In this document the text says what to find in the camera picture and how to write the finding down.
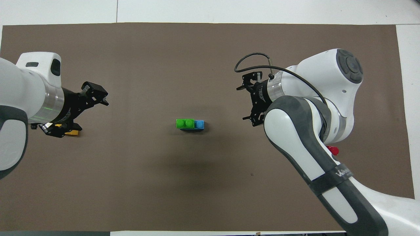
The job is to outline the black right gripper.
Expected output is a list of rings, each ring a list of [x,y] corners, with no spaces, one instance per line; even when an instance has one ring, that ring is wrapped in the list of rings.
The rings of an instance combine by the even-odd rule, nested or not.
[[[246,90],[251,93],[252,109],[248,116],[243,120],[249,120],[253,127],[263,125],[264,113],[273,103],[273,98],[268,92],[268,82],[262,82],[263,73],[261,71],[251,72],[242,76],[242,84],[236,90]]]

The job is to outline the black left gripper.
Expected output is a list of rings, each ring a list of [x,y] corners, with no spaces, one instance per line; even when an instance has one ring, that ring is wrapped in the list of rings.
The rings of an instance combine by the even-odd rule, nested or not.
[[[109,106],[106,100],[108,92],[101,86],[92,82],[84,82],[82,91],[75,93],[66,88],[62,88],[64,93],[64,103],[61,112],[56,117],[56,123],[39,124],[41,130],[47,136],[62,138],[66,135],[78,136],[82,127],[74,122],[70,122],[78,117],[86,109],[102,104]]]

